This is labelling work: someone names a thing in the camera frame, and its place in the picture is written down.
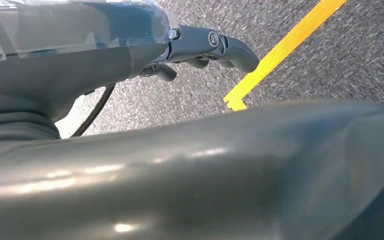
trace gray plastic housing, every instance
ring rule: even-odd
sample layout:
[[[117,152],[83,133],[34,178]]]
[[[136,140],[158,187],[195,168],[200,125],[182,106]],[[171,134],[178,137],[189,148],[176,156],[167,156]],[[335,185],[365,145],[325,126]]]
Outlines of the gray plastic housing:
[[[56,122],[77,97],[138,75],[167,43],[0,61],[0,113],[30,112]]]
[[[0,240],[329,240],[384,187],[384,108],[360,101],[66,140],[34,125],[0,125],[18,134],[0,140]]]

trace black cable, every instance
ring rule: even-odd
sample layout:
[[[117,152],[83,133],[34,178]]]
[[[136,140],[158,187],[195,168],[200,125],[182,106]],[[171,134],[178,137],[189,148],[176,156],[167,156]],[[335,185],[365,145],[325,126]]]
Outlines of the black cable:
[[[85,131],[91,126],[91,124],[94,122],[94,120],[104,108],[115,87],[115,85],[106,87],[105,91],[103,92],[99,101],[96,103],[93,110],[90,112],[89,116],[87,116],[86,120],[81,123],[81,125],[77,128],[77,130],[73,133],[71,137],[78,137],[85,133]]]

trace yellow floor marking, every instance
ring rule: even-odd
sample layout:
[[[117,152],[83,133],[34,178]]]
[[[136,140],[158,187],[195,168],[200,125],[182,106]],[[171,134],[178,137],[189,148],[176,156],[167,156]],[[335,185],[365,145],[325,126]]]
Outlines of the yellow floor marking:
[[[224,98],[233,111],[246,109],[242,101],[259,82],[275,69],[323,22],[325,22],[347,0],[320,0],[320,2],[292,30],[267,53],[255,71],[247,74]]]

